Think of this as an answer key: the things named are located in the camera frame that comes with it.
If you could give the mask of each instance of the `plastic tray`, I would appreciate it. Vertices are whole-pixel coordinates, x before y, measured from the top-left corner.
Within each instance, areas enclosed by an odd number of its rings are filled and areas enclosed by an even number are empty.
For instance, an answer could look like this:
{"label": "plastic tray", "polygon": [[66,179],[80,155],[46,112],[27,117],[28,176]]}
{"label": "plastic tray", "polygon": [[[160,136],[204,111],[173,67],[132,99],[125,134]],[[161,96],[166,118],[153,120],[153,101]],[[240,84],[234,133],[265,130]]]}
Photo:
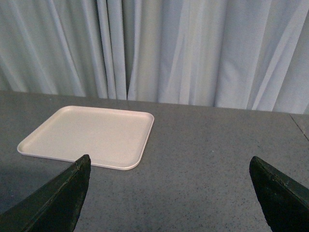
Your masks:
{"label": "plastic tray", "polygon": [[154,116],[150,113],[81,106],[59,109],[17,147],[23,155],[76,161],[119,170],[136,167]]}

